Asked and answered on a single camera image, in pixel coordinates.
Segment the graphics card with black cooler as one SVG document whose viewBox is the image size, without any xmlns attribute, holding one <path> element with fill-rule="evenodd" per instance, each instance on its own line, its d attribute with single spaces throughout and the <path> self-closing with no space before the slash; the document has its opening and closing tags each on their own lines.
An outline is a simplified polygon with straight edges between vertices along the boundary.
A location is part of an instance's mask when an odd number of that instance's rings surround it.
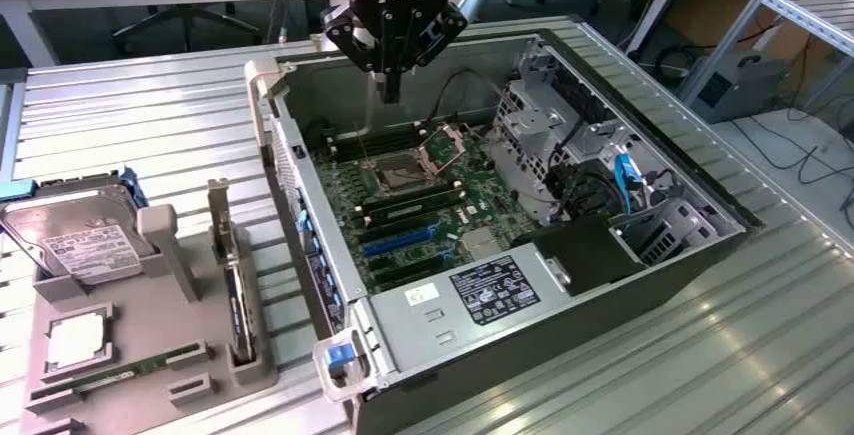
<svg viewBox="0 0 854 435">
<path fill-rule="evenodd" d="M 232 358 L 238 365 L 256 359 L 256 341 L 252 316 L 247 300 L 244 270 L 242 268 L 242 248 L 238 230 L 231 219 L 228 203 L 230 183 L 226 178 L 210 179 L 208 207 L 211 213 L 212 249 L 219 266 L 223 268 L 230 317 L 232 325 Z"/>
</svg>

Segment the silver perforated disk bay cage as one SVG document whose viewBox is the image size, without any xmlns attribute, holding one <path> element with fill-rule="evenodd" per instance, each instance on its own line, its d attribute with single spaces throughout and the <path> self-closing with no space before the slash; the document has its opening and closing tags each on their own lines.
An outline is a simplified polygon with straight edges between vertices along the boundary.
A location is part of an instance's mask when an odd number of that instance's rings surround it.
<svg viewBox="0 0 854 435">
<path fill-rule="evenodd" d="M 559 198 L 546 185 L 548 171 L 578 157 L 570 141 L 584 121 L 544 82 L 511 81 L 494 117 L 490 156 L 495 170 L 528 217 L 540 225 L 558 214 Z"/>
</svg>

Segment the metal socket cover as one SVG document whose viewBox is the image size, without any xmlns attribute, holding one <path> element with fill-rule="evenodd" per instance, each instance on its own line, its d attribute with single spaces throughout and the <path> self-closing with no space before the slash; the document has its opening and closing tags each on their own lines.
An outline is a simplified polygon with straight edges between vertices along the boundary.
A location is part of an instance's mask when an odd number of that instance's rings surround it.
<svg viewBox="0 0 854 435">
<path fill-rule="evenodd" d="M 426 173 L 438 177 L 467 152 L 463 133 L 455 125 L 443 124 L 416 148 L 418 161 Z"/>
</svg>

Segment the CPU socket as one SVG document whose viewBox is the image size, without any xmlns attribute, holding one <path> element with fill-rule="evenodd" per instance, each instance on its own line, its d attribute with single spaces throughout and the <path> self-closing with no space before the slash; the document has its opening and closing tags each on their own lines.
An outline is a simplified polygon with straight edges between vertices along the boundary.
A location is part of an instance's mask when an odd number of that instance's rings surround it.
<svg viewBox="0 0 854 435">
<path fill-rule="evenodd" d="M 380 190 L 392 194 L 423 186 L 431 176 L 422 168 L 419 161 L 410 155 L 399 155 L 380 159 L 372 168 Z"/>
</svg>

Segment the green motherboard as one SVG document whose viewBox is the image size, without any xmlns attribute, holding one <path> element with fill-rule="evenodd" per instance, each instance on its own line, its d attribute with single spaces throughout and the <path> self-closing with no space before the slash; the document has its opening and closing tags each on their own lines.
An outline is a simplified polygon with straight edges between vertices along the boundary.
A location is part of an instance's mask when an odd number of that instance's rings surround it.
<svg viewBox="0 0 854 435">
<path fill-rule="evenodd" d="M 438 273 L 456 268 L 474 259 L 464 250 L 462 235 L 480 227 L 488 227 L 500 244 L 508 249 L 512 240 L 532 231 L 538 223 L 528 217 L 518 200 L 495 170 L 490 156 L 492 130 L 487 126 L 455 125 L 463 133 L 467 152 L 458 162 L 423 186 L 387 194 L 378 184 L 372 168 L 380 159 L 410 155 L 418 160 L 416 148 L 442 127 L 420 122 L 410 126 L 388 128 L 372 132 L 371 160 L 362 163 L 362 149 L 356 136 L 338 140 L 327 137 L 311 149 L 312 159 L 322 187 L 328 197 L 335 220 L 342 230 L 355 268 L 370 293 L 374 287 L 372 272 L 395 265 L 403 265 L 422 258 L 442 254 L 446 262 L 431 271 Z M 360 243 L 356 236 L 367 229 L 383 224 L 368 224 L 362 217 L 363 208 L 372 210 L 424 196 L 458 192 L 456 205 L 423 215 L 436 215 L 439 227 L 434 238 L 378 256 L 364 257 L 366 245 L 388 240 L 391 237 Z"/>
</svg>

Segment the RAM stick with white label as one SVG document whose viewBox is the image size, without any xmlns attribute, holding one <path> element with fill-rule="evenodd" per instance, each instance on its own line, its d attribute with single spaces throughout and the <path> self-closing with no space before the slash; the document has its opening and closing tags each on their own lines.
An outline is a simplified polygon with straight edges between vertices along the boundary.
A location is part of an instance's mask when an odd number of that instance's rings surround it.
<svg viewBox="0 0 854 435">
<path fill-rule="evenodd" d="M 367 219 L 368 224 L 391 223 L 403 218 L 423 215 L 454 206 L 459 201 L 460 195 L 458 192 L 430 195 L 372 210 L 363 208 L 362 217 Z"/>
</svg>

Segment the black expansion slot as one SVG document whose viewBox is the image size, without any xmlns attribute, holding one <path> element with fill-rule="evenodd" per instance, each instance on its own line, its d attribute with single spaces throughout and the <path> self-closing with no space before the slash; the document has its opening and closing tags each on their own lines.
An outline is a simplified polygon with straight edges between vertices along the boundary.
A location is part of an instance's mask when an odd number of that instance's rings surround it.
<svg viewBox="0 0 854 435">
<path fill-rule="evenodd" d="M 379 225 L 372 228 L 367 228 L 358 236 L 356 239 L 360 243 L 368 243 L 396 234 L 406 233 L 408 231 L 426 228 L 439 222 L 436 215 L 422 215 L 410 217 L 386 225 Z"/>
<path fill-rule="evenodd" d="M 428 277 L 434 276 L 435 274 L 438 274 L 438 271 L 422 271 L 418 273 L 386 272 L 386 273 L 378 274 L 376 277 L 374 278 L 374 287 L 372 287 L 371 293 L 380 294 L 407 284 L 419 282 L 427 279 Z"/>
<path fill-rule="evenodd" d="M 415 276 L 420 273 L 428 272 L 438 267 L 442 267 L 446 262 L 446 257 L 442 254 L 432 255 L 430 257 L 415 260 L 403 265 L 395 265 L 390 268 L 383 268 L 379 271 L 372 272 L 375 279 L 398 279 Z"/>
</svg>

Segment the silver chipset heatsink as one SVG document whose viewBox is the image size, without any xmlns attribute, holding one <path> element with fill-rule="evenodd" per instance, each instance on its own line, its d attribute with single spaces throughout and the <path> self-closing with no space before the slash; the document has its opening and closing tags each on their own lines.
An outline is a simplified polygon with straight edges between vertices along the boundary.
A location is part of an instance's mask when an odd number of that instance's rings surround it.
<svg viewBox="0 0 854 435">
<path fill-rule="evenodd" d="M 482 259 L 502 251 L 500 244 L 488 227 L 466 232 L 460 237 L 464 250 L 474 259 Z"/>
</svg>

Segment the grey box device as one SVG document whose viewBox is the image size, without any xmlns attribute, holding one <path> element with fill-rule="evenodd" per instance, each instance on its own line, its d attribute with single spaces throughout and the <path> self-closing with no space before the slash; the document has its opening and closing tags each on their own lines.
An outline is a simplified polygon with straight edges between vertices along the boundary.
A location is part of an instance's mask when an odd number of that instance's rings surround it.
<svg viewBox="0 0 854 435">
<path fill-rule="evenodd" d="M 687 103 L 707 124 L 755 115 L 789 76 L 789 63 L 755 50 L 729 52 Z"/>
</svg>

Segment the silver power supply unit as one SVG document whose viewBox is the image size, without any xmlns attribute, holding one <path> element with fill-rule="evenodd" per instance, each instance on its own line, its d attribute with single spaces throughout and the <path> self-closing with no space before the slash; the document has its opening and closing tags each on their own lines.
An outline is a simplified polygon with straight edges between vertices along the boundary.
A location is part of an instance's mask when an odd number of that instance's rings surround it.
<svg viewBox="0 0 854 435">
<path fill-rule="evenodd" d="M 531 243 L 370 298 L 403 378 L 524 331 L 568 306 L 568 275 Z"/>
</svg>

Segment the open black PC case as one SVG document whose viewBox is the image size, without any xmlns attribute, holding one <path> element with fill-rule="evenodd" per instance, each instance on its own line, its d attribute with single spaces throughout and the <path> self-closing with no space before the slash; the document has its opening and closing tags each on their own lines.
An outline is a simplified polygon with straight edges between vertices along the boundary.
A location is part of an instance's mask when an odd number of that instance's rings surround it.
<svg viewBox="0 0 854 435">
<path fill-rule="evenodd" d="M 318 339 L 312 359 L 326 396 L 346 404 L 358 435 L 394 433 L 661 306 L 722 261 L 759 222 L 655 125 L 691 115 L 643 70 L 584 23 L 544 19 L 471 29 L 418 70 L 395 105 L 336 53 L 267 56 L 244 66 L 267 180 L 306 293 Z M 637 213 L 667 198 L 713 206 L 746 231 L 580 295 L 524 331 L 406 378 L 379 335 L 312 147 L 327 137 L 410 126 L 467 124 L 492 130 L 511 81 L 547 83 L 584 121 L 570 141 L 578 157 L 548 171 L 558 214 L 538 230 L 587 215 Z M 351 343 L 358 358 L 330 372 L 323 352 Z"/>
</svg>

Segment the blue case latch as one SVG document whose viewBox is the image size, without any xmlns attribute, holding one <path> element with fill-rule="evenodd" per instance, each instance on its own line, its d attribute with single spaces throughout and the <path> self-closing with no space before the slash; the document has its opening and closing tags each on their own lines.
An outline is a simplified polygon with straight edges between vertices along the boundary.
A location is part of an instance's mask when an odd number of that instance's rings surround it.
<svg viewBox="0 0 854 435">
<path fill-rule="evenodd" d="M 331 345 L 323 352 L 326 368 L 330 372 L 343 370 L 358 354 L 351 343 Z"/>
</svg>

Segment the grey parts rack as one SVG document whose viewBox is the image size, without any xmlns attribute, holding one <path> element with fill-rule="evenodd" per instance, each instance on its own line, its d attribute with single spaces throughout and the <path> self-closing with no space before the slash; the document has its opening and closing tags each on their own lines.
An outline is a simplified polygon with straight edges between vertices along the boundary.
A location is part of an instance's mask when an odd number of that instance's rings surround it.
<svg viewBox="0 0 854 435">
<path fill-rule="evenodd" d="M 180 237 L 167 205 L 128 217 L 89 213 L 45 241 L 64 269 L 36 273 L 28 365 L 21 402 L 24 435 L 133 435 L 270 387 L 278 380 L 247 233 L 236 227 L 256 359 L 232 358 L 232 325 L 223 268 L 211 225 Z M 104 316 L 103 354 L 45 371 L 53 321 L 87 313 Z M 91 392 L 68 390 L 29 402 L 33 390 L 203 342 L 206 350 L 168 367 Z"/>
</svg>

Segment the green RAM stick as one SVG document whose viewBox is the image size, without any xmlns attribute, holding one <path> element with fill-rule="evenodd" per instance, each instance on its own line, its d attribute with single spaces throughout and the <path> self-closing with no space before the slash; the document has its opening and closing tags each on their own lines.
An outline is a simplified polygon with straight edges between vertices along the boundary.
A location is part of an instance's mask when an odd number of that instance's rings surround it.
<svg viewBox="0 0 854 435">
<path fill-rule="evenodd" d="M 168 367 L 168 361 L 180 356 L 191 355 L 200 350 L 206 350 L 207 345 L 203 342 L 179 346 L 175 349 L 156 354 L 139 361 L 133 361 L 119 366 L 107 368 L 95 373 L 72 377 L 64 381 L 48 384 L 33 390 L 29 394 L 29 402 L 35 403 L 49 396 L 57 395 L 68 390 L 79 393 L 91 392 L 101 387 L 107 387 L 121 381 L 141 377 Z"/>
</svg>

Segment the aluminium frame table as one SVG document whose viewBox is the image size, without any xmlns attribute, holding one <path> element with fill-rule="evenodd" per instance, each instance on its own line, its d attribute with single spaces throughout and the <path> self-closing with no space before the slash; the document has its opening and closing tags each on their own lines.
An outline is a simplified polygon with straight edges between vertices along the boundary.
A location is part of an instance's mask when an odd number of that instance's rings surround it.
<svg viewBox="0 0 854 435">
<path fill-rule="evenodd" d="M 750 0 L 711 54 L 697 65 L 682 83 L 679 98 L 686 105 L 697 97 L 715 71 L 715 65 L 733 51 L 738 44 L 738 36 L 762 8 L 774 12 L 779 21 L 799 26 L 809 35 L 845 55 L 837 68 L 814 86 L 810 97 L 803 102 L 805 107 L 817 102 L 843 74 L 854 70 L 854 0 Z"/>
</svg>

